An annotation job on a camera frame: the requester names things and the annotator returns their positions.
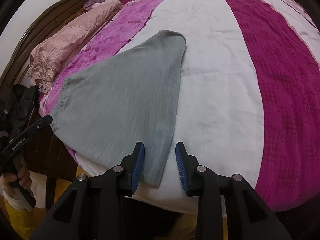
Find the magenta stripe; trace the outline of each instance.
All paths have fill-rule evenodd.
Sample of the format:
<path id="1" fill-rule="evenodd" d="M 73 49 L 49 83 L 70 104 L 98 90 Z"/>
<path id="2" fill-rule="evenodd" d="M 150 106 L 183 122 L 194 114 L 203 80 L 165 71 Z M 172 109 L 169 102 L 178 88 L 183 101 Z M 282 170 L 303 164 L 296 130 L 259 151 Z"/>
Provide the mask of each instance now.
<path id="1" fill-rule="evenodd" d="M 95 63 L 115 55 L 126 45 L 148 22 L 153 10 L 163 0 L 140 0 L 126 5 L 117 18 L 103 28 L 86 46 L 79 52 L 59 75 L 49 92 L 44 105 L 44 114 L 49 114 L 57 103 L 63 80 Z"/>
<path id="2" fill-rule="evenodd" d="M 257 72 L 264 147 L 255 190 L 273 211 L 320 192 L 320 72 L 282 15 L 261 0 L 226 0 Z"/>

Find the metal screw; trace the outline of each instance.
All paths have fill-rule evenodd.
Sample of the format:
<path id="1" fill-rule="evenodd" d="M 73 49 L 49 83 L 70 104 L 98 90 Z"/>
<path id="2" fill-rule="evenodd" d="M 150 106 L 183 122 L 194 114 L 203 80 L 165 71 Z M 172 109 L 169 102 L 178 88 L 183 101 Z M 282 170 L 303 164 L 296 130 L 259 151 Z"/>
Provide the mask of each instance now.
<path id="1" fill-rule="evenodd" d="M 204 167 L 204 166 L 198 166 L 197 167 L 197 171 L 199 171 L 199 172 L 205 172 L 207 170 L 207 168 L 206 167 Z"/>
<path id="2" fill-rule="evenodd" d="M 240 174 L 235 174 L 235 175 L 233 175 L 233 179 L 235 181 L 241 181 L 242 180 L 242 176 Z"/>
<path id="3" fill-rule="evenodd" d="M 121 166 L 116 166 L 113 168 L 114 172 L 121 172 L 123 170 L 123 168 Z"/>
<path id="4" fill-rule="evenodd" d="M 87 175 L 85 175 L 85 174 L 80 174 L 80 175 L 77 176 L 77 180 L 79 180 L 79 181 L 83 181 L 86 178 L 87 178 Z"/>

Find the bedspread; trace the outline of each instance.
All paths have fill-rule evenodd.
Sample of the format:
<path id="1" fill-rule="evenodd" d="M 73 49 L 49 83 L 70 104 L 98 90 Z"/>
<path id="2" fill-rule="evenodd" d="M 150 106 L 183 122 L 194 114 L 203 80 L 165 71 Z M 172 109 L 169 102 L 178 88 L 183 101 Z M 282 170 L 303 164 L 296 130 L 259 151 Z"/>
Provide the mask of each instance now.
<path id="1" fill-rule="evenodd" d="M 181 32 L 187 46 L 163 178 L 157 189 L 140 183 L 134 197 L 196 212 L 197 198 L 184 195 L 174 156 L 175 143 L 183 141 L 217 174 L 242 174 L 273 211 L 302 204 L 320 192 L 320 36 L 292 2 L 140 0 L 125 6 L 61 73 L 44 112 L 72 73 L 160 30 Z M 76 158 L 92 175 L 106 170 Z"/>
<path id="2" fill-rule="evenodd" d="M 118 165 L 142 141 L 141 180 L 159 186 L 175 127 L 185 46 L 180 33 L 160 31 L 66 78 L 50 113 L 54 134 L 106 167 Z"/>

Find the gray cloth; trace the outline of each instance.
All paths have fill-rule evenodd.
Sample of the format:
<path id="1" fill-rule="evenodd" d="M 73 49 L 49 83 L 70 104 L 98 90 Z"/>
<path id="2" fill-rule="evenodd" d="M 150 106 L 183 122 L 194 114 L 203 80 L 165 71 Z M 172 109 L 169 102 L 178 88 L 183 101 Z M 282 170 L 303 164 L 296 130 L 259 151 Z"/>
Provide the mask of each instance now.
<path id="1" fill-rule="evenodd" d="M 175 127 L 185 46 L 182 34 L 160 31 L 65 79 L 51 112 L 54 134 L 107 168 L 142 141 L 141 179 L 158 186 Z"/>

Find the person's arm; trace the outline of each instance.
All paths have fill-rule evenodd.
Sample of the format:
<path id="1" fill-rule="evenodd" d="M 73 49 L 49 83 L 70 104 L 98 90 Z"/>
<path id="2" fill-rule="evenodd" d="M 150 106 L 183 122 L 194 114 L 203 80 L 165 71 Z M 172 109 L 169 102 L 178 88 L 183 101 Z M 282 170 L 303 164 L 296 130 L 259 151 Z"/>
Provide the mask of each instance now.
<path id="1" fill-rule="evenodd" d="M 22 201 L 17 197 L 13 188 L 9 183 L 20 179 L 20 185 L 25 189 L 30 188 L 32 181 L 30 172 L 25 164 L 18 172 L 18 176 L 11 173 L 4 173 L 1 177 L 3 185 L 3 193 L 5 198 L 5 207 L 7 209 L 10 223 L 13 229 L 23 238 L 29 239 L 33 230 L 35 229 L 35 218 L 33 212 L 25 210 Z"/>

